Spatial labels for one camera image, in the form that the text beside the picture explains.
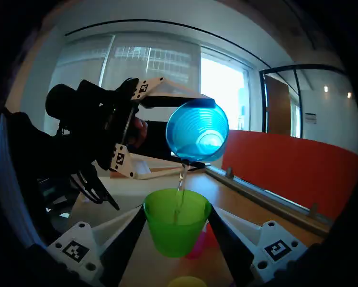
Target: water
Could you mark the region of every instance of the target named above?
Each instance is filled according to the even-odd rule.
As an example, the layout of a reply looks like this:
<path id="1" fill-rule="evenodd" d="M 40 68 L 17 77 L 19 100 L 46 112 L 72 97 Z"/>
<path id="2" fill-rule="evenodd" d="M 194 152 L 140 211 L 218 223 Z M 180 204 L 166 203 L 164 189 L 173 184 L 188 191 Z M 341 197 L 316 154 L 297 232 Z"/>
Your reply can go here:
<path id="1" fill-rule="evenodd" d="M 181 159 L 197 161 L 216 153 L 219 148 L 219 145 L 192 143 L 178 149 L 176 155 Z"/>
<path id="2" fill-rule="evenodd" d="M 175 195 L 176 206 L 174 210 L 174 224 L 178 223 L 178 216 L 184 201 L 184 183 L 186 181 L 187 171 L 188 171 L 188 165 L 183 164 L 183 169 L 180 172 L 180 176 L 179 176 L 178 190 Z"/>

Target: sign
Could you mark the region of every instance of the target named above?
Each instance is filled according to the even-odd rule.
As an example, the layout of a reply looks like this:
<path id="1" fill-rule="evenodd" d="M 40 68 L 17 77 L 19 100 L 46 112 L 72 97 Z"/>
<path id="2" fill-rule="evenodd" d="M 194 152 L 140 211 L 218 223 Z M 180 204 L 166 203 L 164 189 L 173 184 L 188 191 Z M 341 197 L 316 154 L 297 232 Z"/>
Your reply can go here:
<path id="1" fill-rule="evenodd" d="M 316 124 L 317 123 L 316 114 L 306 112 L 305 113 L 305 122 L 306 123 Z"/>

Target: white wall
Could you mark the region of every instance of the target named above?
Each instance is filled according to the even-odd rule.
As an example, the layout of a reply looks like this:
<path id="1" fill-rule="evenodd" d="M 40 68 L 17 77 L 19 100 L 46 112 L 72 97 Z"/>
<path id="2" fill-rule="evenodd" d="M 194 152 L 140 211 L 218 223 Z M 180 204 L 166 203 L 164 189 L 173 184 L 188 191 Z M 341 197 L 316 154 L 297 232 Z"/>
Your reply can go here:
<path id="1" fill-rule="evenodd" d="M 45 100 L 51 76 L 65 45 L 65 38 L 56 27 L 43 37 L 24 84 L 20 105 L 20 110 L 27 113 L 32 124 L 41 131 L 44 129 Z"/>
<path id="2" fill-rule="evenodd" d="M 97 0 L 81 1 L 57 18 L 58 27 L 68 33 L 95 23 L 120 19 L 165 20 L 194 26 L 226 38 L 255 53 L 271 66 L 290 64 L 285 50 L 261 27 L 238 11 L 214 0 Z M 168 24 L 128 22 L 93 27 L 69 37 L 107 31 L 157 31 L 186 35 L 203 41 L 207 35 L 193 37 L 196 31 Z M 226 42 L 220 47 L 228 47 Z M 231 52 L 241 53 L 233 48 Z M 250 55 L 245 58 L 255 63 Z M 266 68 L 260 62 L 258 68 Z"/>
<path id="3" fill-rule="evenodd" d="M 352 87 L 340 74 L 306 71 L 312 89 L 301 90 L 303 109 L 303 138 L 333 144 L 358 154 L 358 108 L 354 99 L 348 99 Z M 305 113 L 315 113 L 316 124 L 306 123 Z"/>

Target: yellow cup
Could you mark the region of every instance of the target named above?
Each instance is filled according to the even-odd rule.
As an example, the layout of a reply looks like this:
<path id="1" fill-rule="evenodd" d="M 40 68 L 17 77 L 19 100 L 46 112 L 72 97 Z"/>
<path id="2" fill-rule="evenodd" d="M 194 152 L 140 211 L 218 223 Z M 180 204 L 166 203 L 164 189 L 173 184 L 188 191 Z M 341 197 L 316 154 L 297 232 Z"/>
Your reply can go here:
<path id="1" fill-rule="evenodd" d="M 184 276 L 175 278 L 167 287 L 207 287 L 207 285 L 199 278 Z"/>

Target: white robot part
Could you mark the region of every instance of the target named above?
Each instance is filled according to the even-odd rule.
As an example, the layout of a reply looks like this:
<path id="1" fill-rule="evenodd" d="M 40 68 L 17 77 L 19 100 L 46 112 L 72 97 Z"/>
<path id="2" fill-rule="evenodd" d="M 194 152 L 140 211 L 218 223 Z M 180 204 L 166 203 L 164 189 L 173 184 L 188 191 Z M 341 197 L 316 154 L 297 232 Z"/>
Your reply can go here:
<path id="1" fill-rule="evenodd" d="M 275 221 L 258 226 L 221 208 L 215 210 L 254 254 L 250 267 L 254 281 L 250 286 L 260 286 L 270 281 L 276 271 L 285 270 L 290 262 L 296 261 L 307 250 L 304 244 Z M 48 246 L 47 251 L 56 261 L 66 264 L 70 272 L 77 272 L 82 280 L 92 286 L 102 286 L 98 280 L 103 272 L 100 256 L 138 211 L 139 207 L 95 228 L 78 222 Z"/>

